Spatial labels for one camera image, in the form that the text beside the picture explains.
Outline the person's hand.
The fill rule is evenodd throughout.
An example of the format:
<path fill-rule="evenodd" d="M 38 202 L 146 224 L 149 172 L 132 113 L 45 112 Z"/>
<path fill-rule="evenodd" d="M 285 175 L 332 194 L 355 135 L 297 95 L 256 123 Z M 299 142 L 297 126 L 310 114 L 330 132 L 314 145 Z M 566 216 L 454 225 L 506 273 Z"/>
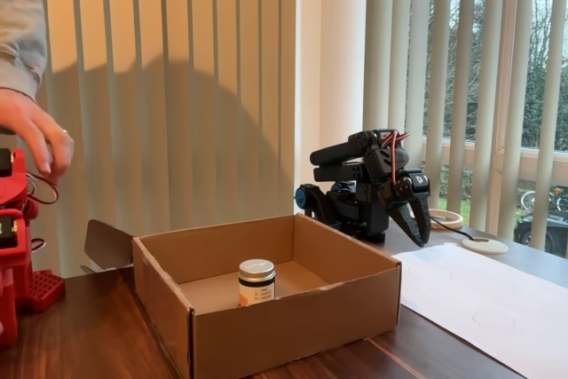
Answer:
<path fill-rule="evenodd" d="M 71 164 L 75 142 L 32 99 L 1 89 L 1 127 L 14 132 L 27 145 L 38 172 L 58 184 Z"/>

